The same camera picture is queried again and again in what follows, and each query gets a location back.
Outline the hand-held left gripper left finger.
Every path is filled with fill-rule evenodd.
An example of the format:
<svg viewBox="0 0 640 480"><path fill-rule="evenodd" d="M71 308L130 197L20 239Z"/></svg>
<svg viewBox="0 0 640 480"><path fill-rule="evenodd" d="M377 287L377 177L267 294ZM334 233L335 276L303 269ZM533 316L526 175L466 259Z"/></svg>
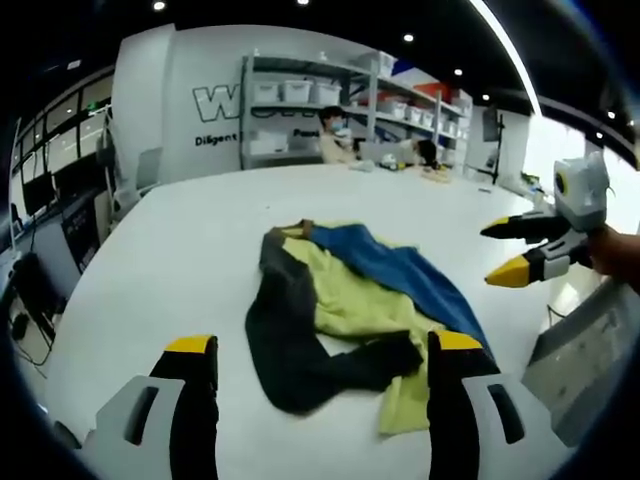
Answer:
<svg viewBox="0 0 640 480"><path fill-rule="evenodd" d="M218 340L182 337L96 414L82 459L100 479L216 479Z"/></svg>

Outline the person's right hand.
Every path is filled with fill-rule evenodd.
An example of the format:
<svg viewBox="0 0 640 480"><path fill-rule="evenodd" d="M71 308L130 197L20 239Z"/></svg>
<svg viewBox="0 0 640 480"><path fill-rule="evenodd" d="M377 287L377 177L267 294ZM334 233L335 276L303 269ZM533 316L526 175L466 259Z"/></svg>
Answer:
<svg viewBox="0 0 640 480"><path fill-rule="evenodd" d="M639 283L639 235L624 234L605 226L588 237L593 268L603 275Z"/></svg>

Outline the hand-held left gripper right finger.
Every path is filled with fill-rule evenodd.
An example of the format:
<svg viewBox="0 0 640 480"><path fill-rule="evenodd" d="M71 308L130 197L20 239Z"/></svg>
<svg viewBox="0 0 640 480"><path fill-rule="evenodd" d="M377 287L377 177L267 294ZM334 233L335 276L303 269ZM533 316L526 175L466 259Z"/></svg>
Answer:
<svg viewBox="0 0 640 480"><path fill-rule="evenodd" d="M428 336L431 479L549 479L568 458L547 407L472 337Z"/></svg>

